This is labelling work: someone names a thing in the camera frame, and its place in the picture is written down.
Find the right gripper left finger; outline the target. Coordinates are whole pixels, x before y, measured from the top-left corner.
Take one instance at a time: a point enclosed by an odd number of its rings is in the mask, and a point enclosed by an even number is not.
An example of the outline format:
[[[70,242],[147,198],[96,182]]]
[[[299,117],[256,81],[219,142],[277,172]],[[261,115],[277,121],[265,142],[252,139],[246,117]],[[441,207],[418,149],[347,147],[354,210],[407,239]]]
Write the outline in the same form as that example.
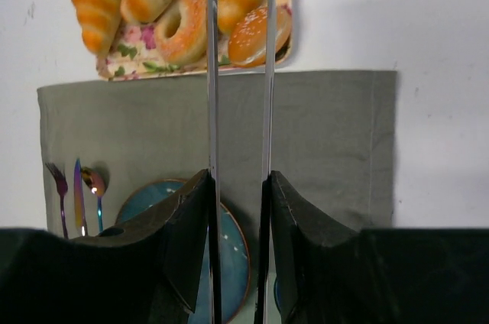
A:
[[[97,236],[1,231],[3,323],[184,323],[196,308],[212,184],[174,194]]]

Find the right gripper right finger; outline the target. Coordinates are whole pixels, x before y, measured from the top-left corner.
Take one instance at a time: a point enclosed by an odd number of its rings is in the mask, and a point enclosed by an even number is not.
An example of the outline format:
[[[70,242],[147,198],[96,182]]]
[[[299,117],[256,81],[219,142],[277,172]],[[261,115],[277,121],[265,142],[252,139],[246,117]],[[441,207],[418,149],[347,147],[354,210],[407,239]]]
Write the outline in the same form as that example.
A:
[[[263,185],[284,323],[486,323],[485,228],[354,231],[280,172]]]

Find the sesame burger bun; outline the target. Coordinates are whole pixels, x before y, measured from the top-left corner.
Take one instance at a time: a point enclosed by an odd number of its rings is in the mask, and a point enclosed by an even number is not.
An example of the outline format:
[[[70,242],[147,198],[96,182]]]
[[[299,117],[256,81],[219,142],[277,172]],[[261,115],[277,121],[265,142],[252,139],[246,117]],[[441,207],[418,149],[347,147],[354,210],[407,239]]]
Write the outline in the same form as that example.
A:
[[[265,63],[267,45],[267,7],[256,8],[237,23],[228,40],[228,58],[233,66],[254,67]],[[289,40],[292,16],[277,7],[276,53]]]

